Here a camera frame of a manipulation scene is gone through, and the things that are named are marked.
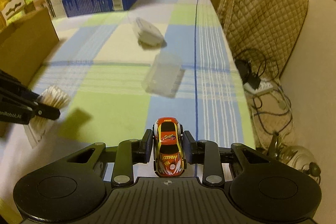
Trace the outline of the steel kettle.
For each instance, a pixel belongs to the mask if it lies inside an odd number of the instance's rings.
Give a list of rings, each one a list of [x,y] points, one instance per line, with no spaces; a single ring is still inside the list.
[[[280,134],[276,131],[273,132],[266,155],[310,176],[318,185],[321,183],[321,169],[314,155],[303,146],[282,144]]]

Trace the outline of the brown cardboard box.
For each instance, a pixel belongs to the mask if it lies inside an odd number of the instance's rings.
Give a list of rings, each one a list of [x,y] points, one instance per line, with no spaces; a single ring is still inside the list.
[[[1,71],[28,87],[58,42],[48,10],[29,12],[1,31]],[[1,135],[9,124],[1,122]]]

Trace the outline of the green tissue packs box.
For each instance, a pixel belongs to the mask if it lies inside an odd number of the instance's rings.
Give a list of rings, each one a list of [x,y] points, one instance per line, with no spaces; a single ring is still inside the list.
[[[38,0],[11,0],[5,1],[1,14],[5,21],[8,21],[13,16],[20,12],[28,13],[34,11],[39,6]]]

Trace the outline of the cotton swabs bag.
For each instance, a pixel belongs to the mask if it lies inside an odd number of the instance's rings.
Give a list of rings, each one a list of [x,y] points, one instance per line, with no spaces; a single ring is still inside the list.
[[[38,108],[29,123],[23,126],[31,148],[35,148],[42,141],[70,100],[71,97],[55,85],[49,86],[37,97],[34,103],[37,103]]]

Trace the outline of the white power strip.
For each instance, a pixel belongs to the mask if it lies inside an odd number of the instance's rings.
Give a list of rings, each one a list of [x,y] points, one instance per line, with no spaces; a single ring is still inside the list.
[[[252,88],[249,83],[245,83],[243,87],[245,91],[256,96],[261,96],[274,90],[273,85],[270,82],[265,81],[261,81],[257,89]]]

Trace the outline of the quilted beige chair cover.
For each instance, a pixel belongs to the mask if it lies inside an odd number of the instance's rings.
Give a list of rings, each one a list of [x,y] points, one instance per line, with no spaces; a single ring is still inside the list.
[[[217,15],[232,54],[275,80],[291,56],[308,5],[308,0],[220,0]]]

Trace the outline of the clear plastic container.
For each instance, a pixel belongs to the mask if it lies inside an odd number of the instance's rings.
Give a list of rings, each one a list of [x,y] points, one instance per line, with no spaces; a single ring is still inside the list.
[[[182,59],[179,56],[169,52],[161,52],[155,56],[141,85],[147,93],[174,98],[182,82],[184,72]]]

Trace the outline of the red toy car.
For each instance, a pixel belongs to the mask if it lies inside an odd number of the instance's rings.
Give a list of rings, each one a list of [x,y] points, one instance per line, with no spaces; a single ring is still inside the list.
[[[153,125],[154,171],[159,177],[178,177],[186,169],[183,126],[174,117],[159,118]]]

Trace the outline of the white box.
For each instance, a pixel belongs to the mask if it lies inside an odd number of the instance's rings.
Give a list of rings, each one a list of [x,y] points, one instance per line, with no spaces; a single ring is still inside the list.
[[[45,7],[51,19],[64,18],[67,16],[62,0],[33,0],[33,2],[36,8]]]

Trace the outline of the plaid bed sheet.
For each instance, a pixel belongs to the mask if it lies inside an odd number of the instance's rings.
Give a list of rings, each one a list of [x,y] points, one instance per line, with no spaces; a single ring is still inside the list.
[[[71,97],[35,145],[13,126],[1,140],[1,215],[20,221],[13,201],[25,174],[101,141],[142,137],[174,117],[196,139],[255,145],[232,53],[210,0],[138,0],[129,11],[54,21],[60,47],[30,83]]]

